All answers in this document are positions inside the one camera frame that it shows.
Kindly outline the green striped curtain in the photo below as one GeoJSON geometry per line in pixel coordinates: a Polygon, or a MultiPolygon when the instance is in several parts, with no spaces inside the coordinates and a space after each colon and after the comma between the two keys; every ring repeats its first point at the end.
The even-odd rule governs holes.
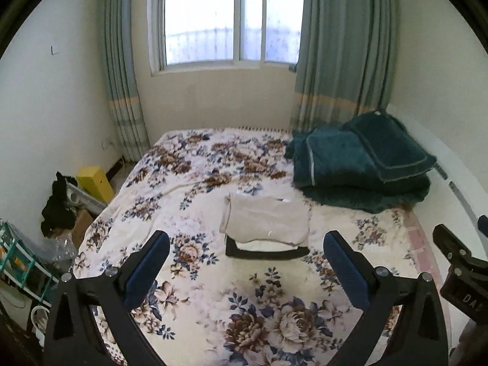
{"type": "Polygon", "coordinates": [[[397,0],[303,0],[291,126],[343,124],[389,104],[397,0]]]}
{"type": "Polygon", "coordinates": [[[125,160],[150,149],[136,83],[131,43],[131,0],[101,0],[101,48],[108,106],[125,160]]]}

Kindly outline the dark green folded quilt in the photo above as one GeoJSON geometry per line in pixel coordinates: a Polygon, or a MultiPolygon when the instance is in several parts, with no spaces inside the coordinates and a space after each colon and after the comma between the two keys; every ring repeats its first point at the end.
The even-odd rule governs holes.
{"type": "Polygon", "coordinates": [[[293,163],[294,187],[321,205],[377,214],[422,202],[431,186],[426,174],[382,181],[357,135],[335,127],[294,131],[285,158],[293,163]]]}

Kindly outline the wall power outlet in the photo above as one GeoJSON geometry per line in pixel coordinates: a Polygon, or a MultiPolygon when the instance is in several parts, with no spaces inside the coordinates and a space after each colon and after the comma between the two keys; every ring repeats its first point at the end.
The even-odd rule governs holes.
{"type": "Polygon", "coordinates": [[[109,147],[114,147],[113,139],[110,136],[107,136],[104,140],[102,140],[101,147],[103,150],[106,150],[109,147]]]}

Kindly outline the yellow box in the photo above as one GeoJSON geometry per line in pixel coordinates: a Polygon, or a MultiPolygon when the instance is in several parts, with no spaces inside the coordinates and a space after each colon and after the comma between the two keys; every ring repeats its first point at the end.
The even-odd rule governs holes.
{"type": "Polygon", "coordinates": [[[110,203],[114,191],[108,182],[105,172],[99,166],[80,169],[76,177],[81,189],[103,203],[110,203]]]}

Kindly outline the left green striped curtain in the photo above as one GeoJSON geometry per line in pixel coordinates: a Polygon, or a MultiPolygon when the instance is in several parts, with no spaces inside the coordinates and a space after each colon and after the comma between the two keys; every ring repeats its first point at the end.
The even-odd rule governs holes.
{"type": "Polygon", "coordinates": [[[136,83],[131,43],[131,0],[101,0],[101,48],[108,106],[125,160],[150,149],[136,83]]]}

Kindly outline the dark green pillow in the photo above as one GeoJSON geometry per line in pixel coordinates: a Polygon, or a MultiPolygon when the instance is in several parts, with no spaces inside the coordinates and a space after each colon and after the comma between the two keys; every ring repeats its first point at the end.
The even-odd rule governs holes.
{"type": "Polygon", "coordinates": [[[388,113],[361,114],[343,124],[342,129],[358,137],[383,182],[426,174],[437,163],[437,158],[409,134],[403,123],[388,113]]]}

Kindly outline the window with white frame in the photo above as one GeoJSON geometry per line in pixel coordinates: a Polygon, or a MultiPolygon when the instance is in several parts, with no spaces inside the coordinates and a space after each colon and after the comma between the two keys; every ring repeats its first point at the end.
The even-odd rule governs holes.
{"type": "Polygon", "coordinates": [[[303,0],[148,0],[148,10],[156,73],[299,58],[303,0]]]}

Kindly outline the beige long sleeve shirt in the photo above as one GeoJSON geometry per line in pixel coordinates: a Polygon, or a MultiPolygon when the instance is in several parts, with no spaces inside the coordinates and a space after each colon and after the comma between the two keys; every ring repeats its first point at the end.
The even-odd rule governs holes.
{"type": "Polygon", "coordinates": [[[309,242],[310,207],[296,200],[230,193],[219,231],[237,243],[266,241],[291,247],[309,242]]]}

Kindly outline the white bed headboard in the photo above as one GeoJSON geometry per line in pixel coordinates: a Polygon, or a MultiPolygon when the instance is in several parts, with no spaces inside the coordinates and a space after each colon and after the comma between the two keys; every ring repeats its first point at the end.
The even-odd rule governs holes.
{"type": "Polygon", "coordinates": [[[436,167],[428,172],[431,181],[429,194],[414,206],[413,211],[436,260],[439,275],[436,282],[441,286],[450,263],[435,246],[433,229],[443,224],[469,248],[473,256],[486,260],[487,238],[478,231],[477,220],[487,214],[487,193],[459,157],[409,113],[394,105],[388,107],[388,113],[399,119],[410,135],[437,158],[436,167]]]}

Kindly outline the teal storage rack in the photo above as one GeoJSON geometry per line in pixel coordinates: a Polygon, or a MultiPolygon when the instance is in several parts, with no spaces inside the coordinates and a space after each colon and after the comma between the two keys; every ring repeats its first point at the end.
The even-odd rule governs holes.
{"type": "Polygon", "coordinates": [[[13,226],[1,220],[1,275],[48,308],[59,279],[14,235],[13,226]]]}

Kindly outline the right green striped curtain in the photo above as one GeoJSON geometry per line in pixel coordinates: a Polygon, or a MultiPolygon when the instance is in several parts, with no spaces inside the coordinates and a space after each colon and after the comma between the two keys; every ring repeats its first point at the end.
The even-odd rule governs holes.
{"type": "Polygon", "coordinates": [[[303,0],[291,126],[343,124],[389,104],[397,0],[303,0]]]}

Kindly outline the cardboard box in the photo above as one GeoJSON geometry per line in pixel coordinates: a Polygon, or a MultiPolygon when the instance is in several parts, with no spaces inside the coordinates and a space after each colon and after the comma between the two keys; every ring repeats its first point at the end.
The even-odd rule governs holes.
{"type": "Polygon", "coordinates": [[[71,239],[76,249],[81,246],[85,233],[92,223],[93,217],[87,210],[83,209],[78,212],[74,227],[71,229],[71,239]]]}

